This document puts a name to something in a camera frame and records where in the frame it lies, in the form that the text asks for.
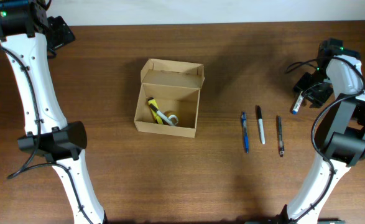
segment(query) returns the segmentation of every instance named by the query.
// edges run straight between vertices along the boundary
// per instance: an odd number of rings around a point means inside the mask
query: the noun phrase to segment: cardboard box
[[[199,63],[149,59],[141,70],[141,91],[134,123],[138,131],[194,138],[204,66]],[[153,97],[159,110],[177,112],[176,127],[156,124],[147,99]]]

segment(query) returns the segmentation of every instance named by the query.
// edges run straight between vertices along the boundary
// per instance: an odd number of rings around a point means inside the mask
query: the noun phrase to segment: box flap
[[[149,59],[141,70],[141,82],[200,89],[204,66],[199,63]]]

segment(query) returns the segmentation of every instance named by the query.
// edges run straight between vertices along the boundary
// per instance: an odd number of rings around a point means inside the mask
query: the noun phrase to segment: blue pen
[[[242,126],[244,129],[244,147],[246,147],[246,153],[249,153],[249,136],[247,135],[246,112],[243,112],[242,114]]]

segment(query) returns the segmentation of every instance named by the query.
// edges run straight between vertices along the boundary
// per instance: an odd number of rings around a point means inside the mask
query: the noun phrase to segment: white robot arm
[[[316,145],[321,147],[321,153],[334,166],[334,175],[331,174],[333,170],[330,163],[317,153],[302,188],[284,210],[284,223],[318,223],[320,211],[338,181],[358,160],[365,159],[365,83],[359,76],[360,56],[357,52],[344,50],[342,41],[329,39],[320,45],[317,59],[320,69],[312,75],[312,81],[301,80],[295,89],[306,91],[304,89],[323,80],[332,84],[336,99],[353,94],[357,96],[331,107],[315,135]],[[312,92],[314,97],[321,98],[319,94],[328,91],[323,86],[323,89],[313,89]],[[305,97],[314,103],[319,102],[310,95]],[[363,125],[363,128],[350,128],[348,123],[352,119]]]
[[[107,223],[86,167],[84,126],[81,122],[67,123],[55,96],[48,66],[49,45],[56,49],[72,40],[74,35],[61,17],[47,20],[41,1],[0,1],[0,49],[7,53],[14,71],[25,116],[26,135],[18,140],[19,148],[45,156],[48,163],[34,167],[55,169],[76,224]]]

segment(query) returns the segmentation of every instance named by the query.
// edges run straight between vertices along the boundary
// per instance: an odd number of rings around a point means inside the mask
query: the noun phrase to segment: brown wooden surface
[[[294,116],[292,87],[310,68],[320,41],[344,40],[362,54],[365,21],[72,27],[77,41],[58,51],[50,71],[68,121],[83,121],[86,162],[110,220],[189,222],[274,216],[306,177],[315,151],[310,128],[320,110]],[[148,58],[205,64],[195,139],[137,132],[139,72]],[[266,145],[259,140],[261,105]],[[247,111],[250,154],[239,116]],[[286,155],[277,152],[276,116]],[[17,148],[24,117],[14,75],[0,53],[0,223],[73,223],[61,182],[50,168],[14,180],[28,155]],[[365,161],[344,176],[321,217],[365,223]]]

